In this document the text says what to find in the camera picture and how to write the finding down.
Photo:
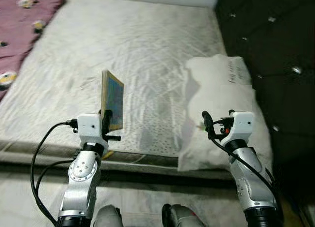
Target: pillow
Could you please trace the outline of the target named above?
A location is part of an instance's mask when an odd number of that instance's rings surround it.
[[[271,167],[269,132],[255,101],[250,74],[241,57],[215,55],[196,57],[186,63],[189,80],[186,85],[187,114],[182,129],[183,145],[178,170],[223,168],[229,170],[228,154],[208,140],[202,111],[213,120],[229,116],[228,111],[252,111],[255,114],[249,146],[253,146],[263,165]],[[220,127],[215,126],[216,133]]]

